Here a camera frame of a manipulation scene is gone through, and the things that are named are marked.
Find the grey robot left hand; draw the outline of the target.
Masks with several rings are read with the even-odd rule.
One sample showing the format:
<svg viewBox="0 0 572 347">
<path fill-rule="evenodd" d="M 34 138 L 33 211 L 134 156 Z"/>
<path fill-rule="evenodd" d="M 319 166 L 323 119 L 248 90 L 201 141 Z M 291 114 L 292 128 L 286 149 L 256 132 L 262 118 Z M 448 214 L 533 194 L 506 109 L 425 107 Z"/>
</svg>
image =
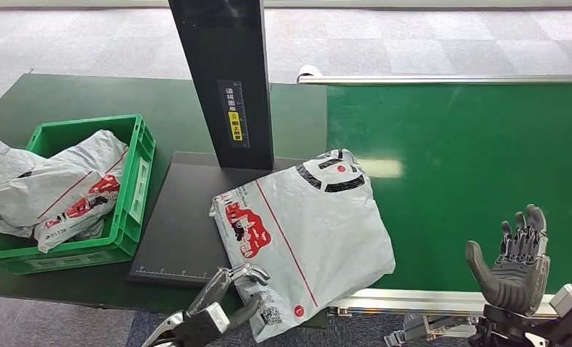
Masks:
<svg viewBox="0 0 572 347">
<path fill-rule="evenodd" d="M 266 286 L 270 276 L 261 267 L 249 263 L 237 265 L 232 269 L 220 267 L 213 278 L 208 281 L 189 308 L 184 312 L 184 318 L 187 320 L 194 317 L 211 305 L 218 306 L 230 285 L 240 278 L 247 278 L 248 280 L 259 283 L 261 286 Z M 255 294 L 233 315 L 226 316 L 226 314 L 218 314 L 217 328 L 224 333 L 228 329 L 240 326 L 257 313 L 260 308 L 260 302 L 261 296 Z"/>
</svg>

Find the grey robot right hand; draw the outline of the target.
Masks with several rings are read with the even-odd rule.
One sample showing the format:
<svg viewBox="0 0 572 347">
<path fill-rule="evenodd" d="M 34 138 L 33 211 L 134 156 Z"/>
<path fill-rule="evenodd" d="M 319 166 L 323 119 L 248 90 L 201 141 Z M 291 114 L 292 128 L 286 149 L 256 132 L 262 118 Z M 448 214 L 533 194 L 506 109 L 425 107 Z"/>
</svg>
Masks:
<svg viewBox="0 0 572 347">
<path fill-rule="evenodd" d="M 506 220 L 501 223 L 500 251 L 491 267 L 475 241 L 466 243 L 465 258 L 488 304 L 529 317 L 538 310 L 547 285 L 547 222 L 533 204 L 518 211 L 515 222 L 515 229 Z"/>
</svg>

